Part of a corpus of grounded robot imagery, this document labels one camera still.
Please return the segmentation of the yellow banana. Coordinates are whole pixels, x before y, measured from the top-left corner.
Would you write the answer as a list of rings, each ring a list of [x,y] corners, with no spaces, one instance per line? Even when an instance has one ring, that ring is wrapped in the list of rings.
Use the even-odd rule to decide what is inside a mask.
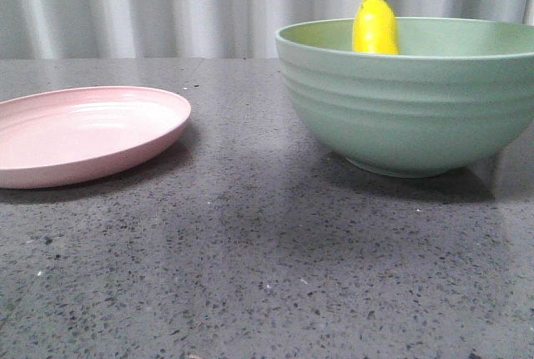
[[[352,26],[352,50],[398,54],[396,16],[386,0],[362,0]]]

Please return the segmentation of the pink plate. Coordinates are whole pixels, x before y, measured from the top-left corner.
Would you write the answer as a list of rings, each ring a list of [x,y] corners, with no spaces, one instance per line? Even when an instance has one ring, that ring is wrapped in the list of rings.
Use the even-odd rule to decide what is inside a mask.
[[[1,104],[1,186],[47,188],[95,180],[170,147],[191,114],[162,89],[71,88]]]

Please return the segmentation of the green ribbed bowl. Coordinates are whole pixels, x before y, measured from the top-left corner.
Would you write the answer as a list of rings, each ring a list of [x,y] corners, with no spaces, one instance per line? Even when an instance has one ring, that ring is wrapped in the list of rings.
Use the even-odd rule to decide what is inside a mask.
[[[533,120],[533,29],[401,17],[397,55],[355,53],[352,22],[275,35],[295,112],[325,146],[377,174],[421,178],[488,158]]]

